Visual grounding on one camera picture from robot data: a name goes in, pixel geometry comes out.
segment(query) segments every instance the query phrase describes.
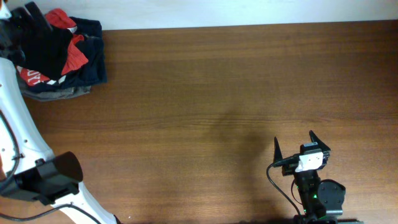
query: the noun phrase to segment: black cloth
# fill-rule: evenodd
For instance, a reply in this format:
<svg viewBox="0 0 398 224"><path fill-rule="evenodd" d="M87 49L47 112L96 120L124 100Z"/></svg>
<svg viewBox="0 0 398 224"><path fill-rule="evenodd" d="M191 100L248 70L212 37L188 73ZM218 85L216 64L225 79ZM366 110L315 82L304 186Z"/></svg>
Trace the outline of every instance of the black cloth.
<svg viewBox="0 0 398 224"><path fill-rule="evenodd" d="M99 21L70 17L77 24L75 34L85 34L102 39L102 26Z"/></svg>
<svg viewBox="0 0 398 224"><path fill-rule="evenodd" d="M66 74L66 79L61 84L48 85L39 83L29 87L29 90L40 93L78 86L91 86L106 83L106 69L104 62L104 42L102 40L102 27L99 21L89 21L71 17L76 24L75 34L85 36L84 41L76 43L76 47L86 56L88 63L77 71Z"/></svg>
<svg viewBox="0 0 398 224"><path fill-rule="evenodd" d="M52 28L53 32L49 35L22 41L25 62L19 66L38 71L52 80L58 80L67 62L68 47L73 36L68 29L54 26Z"/></svg>

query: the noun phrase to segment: folded clothing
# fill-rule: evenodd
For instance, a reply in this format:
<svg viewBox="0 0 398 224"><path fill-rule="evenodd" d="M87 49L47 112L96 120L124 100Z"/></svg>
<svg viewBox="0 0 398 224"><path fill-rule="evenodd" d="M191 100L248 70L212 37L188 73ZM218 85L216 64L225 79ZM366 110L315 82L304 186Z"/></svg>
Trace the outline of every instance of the folded clothing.
<svg viewBox="0 0 398 224"><path fill-rule="evenodd" d="M69 29L72 33L77 30L77 24L62 9L53 9L45 15L46 20L53 26L61 29ZM84 40L82 35L73 35L68 46L68 58L63 67L61 75L65 75L70 71L78 70L88 62L85 55L75 46L77 42Z"/></svg>
<svg viewBox="0 0 398 224"><path fill-rule="evenodd" d="M76 43L76 48L85 55L88 63L79 70L67 73L62 83L55 83L53 85L38 83L30 86L29 90L40 93L43 91L63 90L70 87L91 86L107 82L104 62L104 42L102 40L102 26L100 22L75 17L71 17L71 19L77 24L75 33L81 34L85 38L84 41Z"/></svg>
<svg viewBox="0 0 398 224"><path fill-rule="evenodd" d="M67 62L73 35L68 29L52 28L51 34L22 41L25 62L19 66L40 72L51 80L58 80Z"/></svg>
<svg viewBox="0 0 398 224"><path fill-rule="evenodd" d="M75 98L78 96L89 94L91 90L91 86L78 86L67 88L64 90L35 93L29 90L26 82L20 77L18 77L18 85L22 95L41 102Z"/></svg>

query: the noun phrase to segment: wooden table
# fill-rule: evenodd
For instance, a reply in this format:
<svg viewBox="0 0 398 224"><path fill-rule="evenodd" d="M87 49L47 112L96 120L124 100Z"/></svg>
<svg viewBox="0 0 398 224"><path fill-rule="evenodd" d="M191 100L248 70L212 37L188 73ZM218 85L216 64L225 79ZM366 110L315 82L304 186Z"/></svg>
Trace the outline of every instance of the wooden table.
<svg viewBox="0 0 398 224"><path fill-rule="evenodd" d="M398 21L104 32L109 83L72 100L26 99L55 154L124 223L290 218L266 178L314 130L343 218L398 220ZM271 176L290 194L292 177ZM2 198L30 216L39 202ZM57 212L31 223L72 223Z"/></svg>

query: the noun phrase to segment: black cable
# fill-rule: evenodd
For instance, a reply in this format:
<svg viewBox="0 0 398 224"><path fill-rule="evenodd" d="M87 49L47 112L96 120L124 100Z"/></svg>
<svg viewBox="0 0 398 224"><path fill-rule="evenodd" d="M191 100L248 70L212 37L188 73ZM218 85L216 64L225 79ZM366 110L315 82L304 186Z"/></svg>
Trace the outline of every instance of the black cable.
<svg viewBox="0 0 398 224"><path fill-rule="evenodd" d="M41 218L43 216L49 215L49 214L51 214L51 213L53 213L55 211L58 211L58 210L60 210L62 208L74 208L74 209L78 210L79 212L85 214L88 218L92 219L95 223L101 224L94 216L90 215L88 212L86 212L83 209L81 209L79 207L76 207L76 206L74 206L72 204L61 205L61 206L59 206L57 208L53 208L53 209L48 210L46 212L40 213L40 214L32 216L32 217L27 217L27 218L12 217L12 216L9 216L9 215L5 215L3 213L0 213L0 218L4 218L6 220L15 221L15 222L26 222L26 221L35 220L37 218Z"/></svg>
<svg viewBox="0 0 398 224"><path fill-rule="evenodd" d="M292 196L293 196L294 200L295 200L297 203L303 205L301 202L299 202L299 201L296 199L296 197L294 197L294 194L293 194L293 185L294 185L294 179L293 179L293 182L292 182L292 186L290 187L290 191L292 192Z"/></svg>
<svg viewBox="0 0 398 224"><path fill-rule="evenodd" d="M285 194L285 192L283 192L276 184L275 184L275 182L271 179L271 177L269 176L269 169L271 168L271 167L273 167L274 166L274 164L272 163L271 165L269 165L268 167L267 167L267 178L268 178L268 180L269 180L269 182L293 205L293 207L296 209L296 211L297 211L297 214L298 214L298 216L300 217L300 219L301 219L301 222L302 223L304 223L304 219L303 219L303 216L301 216L301 213L300 213L300 210L299 210L299 208L297 208L297 206L296 206L296 204L294 204L294 202L289 198L289 196L287 196L286 194Z"/></svg>
<svg viewBox="0 0 398 224"><path fill-rule="evenodd" d="M18 165L19 165L19 159L21 158L21 155L19 154L19 147L18 147L18 144L17 144L17 140L15 138L15 135L11 131L11 127L8 124L8 122L6 120L6 117L4 116L2 111L0 111L0 118L1 118L1 121L3 121L4 125L6 126L9 134L11 135L12 143L14 143L14 149L15 149L15 152L16 152L16 157L14 159L15 163L14 163L14 166L12 167L11 172L7 175L5 180L0 181L0 184L1 184L0 185L0 192L2 192L10 184L10 182L14 180L14 174L17 171L17 168L18 168Z"/></svg>

